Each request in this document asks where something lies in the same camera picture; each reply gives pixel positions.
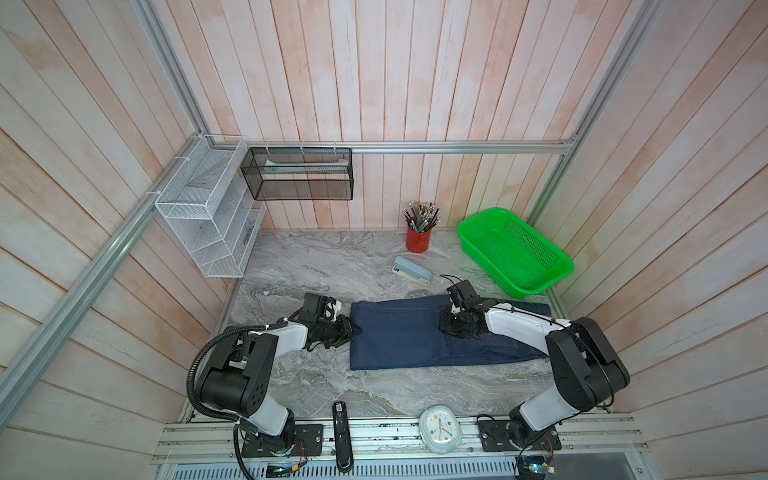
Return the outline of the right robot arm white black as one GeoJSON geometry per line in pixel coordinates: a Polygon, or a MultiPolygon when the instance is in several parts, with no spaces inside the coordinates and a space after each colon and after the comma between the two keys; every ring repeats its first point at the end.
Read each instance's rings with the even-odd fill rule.
{"type": "Polygon", "coordinates": [[[553,384],[510,411],[510,442],[521,450],[536,444],[557,423],[612,402],[630,384],[619,355],[598,323],[587,317],[557,319],[487,300],[443,310],[439,328],[463,339],[500,335],[547,355],[553,384]]]}

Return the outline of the dark blue denim trousers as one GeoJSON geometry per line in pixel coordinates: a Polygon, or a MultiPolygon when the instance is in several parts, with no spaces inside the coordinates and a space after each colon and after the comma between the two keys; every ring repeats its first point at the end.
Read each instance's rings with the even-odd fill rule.
{"type": "Polygon", "coordinates": [[[362,329],[350,346],[353,371],[514,364],[546,355],[512,338],[483,333],[460,339],[439,329],[451,307],[444,295],[356,302],[350,319],[362,329]]]}

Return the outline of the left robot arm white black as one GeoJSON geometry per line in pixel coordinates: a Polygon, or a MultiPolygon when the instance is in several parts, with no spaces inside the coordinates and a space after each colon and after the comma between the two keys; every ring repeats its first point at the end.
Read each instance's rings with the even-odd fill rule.
{"type": "Polygon", "coordinates": [[[363,329],[350,317],[300,321],[296,315],[274,324],[231,326],[195,356],[186,379],[193,408],[230,421],[237,434],[260,438],[270,453],[289,452],[296,443],[293,412],[269,393],[273,364],[283,354],[345,345],[363,329]]]}

